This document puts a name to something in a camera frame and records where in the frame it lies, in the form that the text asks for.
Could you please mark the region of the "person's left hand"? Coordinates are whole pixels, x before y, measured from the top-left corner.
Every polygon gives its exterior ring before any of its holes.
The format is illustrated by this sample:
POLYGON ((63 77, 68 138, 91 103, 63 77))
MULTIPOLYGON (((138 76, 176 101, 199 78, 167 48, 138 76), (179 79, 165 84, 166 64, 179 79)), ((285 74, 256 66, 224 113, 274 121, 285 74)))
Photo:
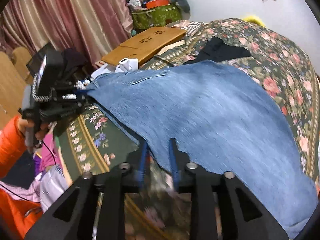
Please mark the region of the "person's left hand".
MULTIPOLYGON (((25 135, 27 128, 33 128, 34 125, 35 124, 33 120, 18 118, 17 128, 23 135, 25 135)), ((45 137, 45 135, 48 133, 48 131, 49 131, 49 123, 42 123, 40 126, 40 130, 35 134, 36 139, 42 140, 45 137)))

